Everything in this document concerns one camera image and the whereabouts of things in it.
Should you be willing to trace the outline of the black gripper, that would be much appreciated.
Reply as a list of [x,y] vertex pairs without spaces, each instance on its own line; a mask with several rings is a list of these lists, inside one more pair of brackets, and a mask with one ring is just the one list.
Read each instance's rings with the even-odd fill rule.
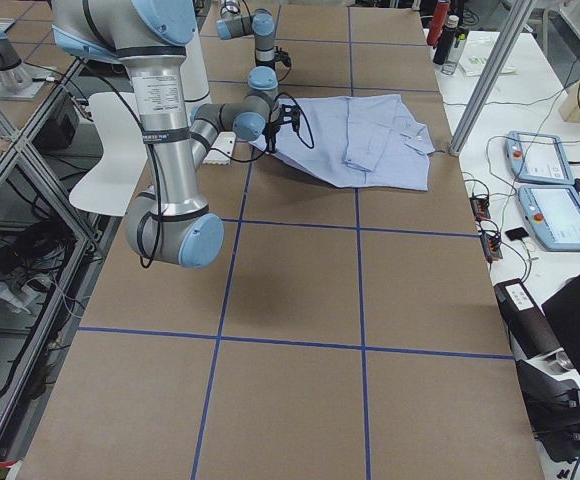
[[290,125],[296,134],[300,133],[300,117],[301,108],[299,106],[283,104],[279,106],[277,117],[268,121],[263,131],[267,153],[276,152],[276,137],[283,125]]
[[276,46],[274,50],[274,62],[281,63],[285,68],[290,68],[291,56],[282,47]]

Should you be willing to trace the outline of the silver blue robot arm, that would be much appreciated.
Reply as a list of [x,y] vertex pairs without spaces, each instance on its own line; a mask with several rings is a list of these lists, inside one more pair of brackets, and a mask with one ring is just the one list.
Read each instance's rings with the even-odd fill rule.
[[211,264],[223,245],[224,226],[199,192],[196,173],[214,141],[232,131],[246,141],[263,138],[263,149],[272,151],[283,125],[300,128],[300,108],[279,101],[272,14],[258,8],[219,19],[221,38],[255,39],[250,89],[238,103],[204,104],[189,115],[181,68],[197,31],[192,2],[54,1],[51,10],[60,48],[78,58],[119,63],[131,81],[153,179],[126,214],[131,248],[143,267],[153,261],[184,268]]
[[288,70],[291,69],[290,54],[275,45],[276,23],[268,9],[250,10],[244,1],[221,1],[216,29],[222,40],[252,36],[256,66],[274,70],[281,63]]

